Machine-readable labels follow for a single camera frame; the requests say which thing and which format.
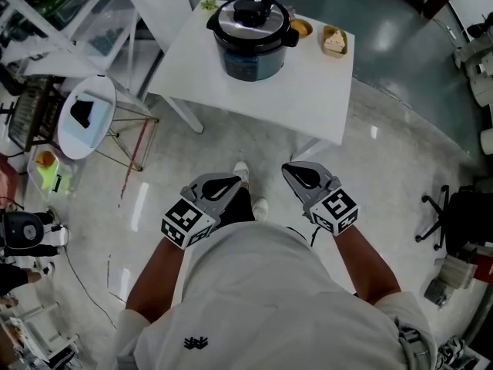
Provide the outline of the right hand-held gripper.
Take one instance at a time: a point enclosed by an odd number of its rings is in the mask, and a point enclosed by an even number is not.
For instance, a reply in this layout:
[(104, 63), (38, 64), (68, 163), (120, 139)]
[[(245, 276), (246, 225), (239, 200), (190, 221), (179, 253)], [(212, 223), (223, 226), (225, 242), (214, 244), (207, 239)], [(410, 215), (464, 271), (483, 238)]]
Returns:
[(359, 206), (347, 194), (340, 179), (319, 163), (285, 163), (282, 174), (312, 223), (338, 236), (359, 217)]

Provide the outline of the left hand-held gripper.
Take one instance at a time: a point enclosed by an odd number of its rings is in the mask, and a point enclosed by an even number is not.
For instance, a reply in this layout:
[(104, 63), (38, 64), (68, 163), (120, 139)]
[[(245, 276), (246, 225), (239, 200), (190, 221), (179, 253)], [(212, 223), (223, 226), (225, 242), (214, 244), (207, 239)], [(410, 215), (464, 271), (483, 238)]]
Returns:
[(177, 202), (165, 212), (161, 225), (164, 237), (185, 250), (210, 236), (240, 186), (240, 177), (232, 173), (198, 176), (182, 188)]

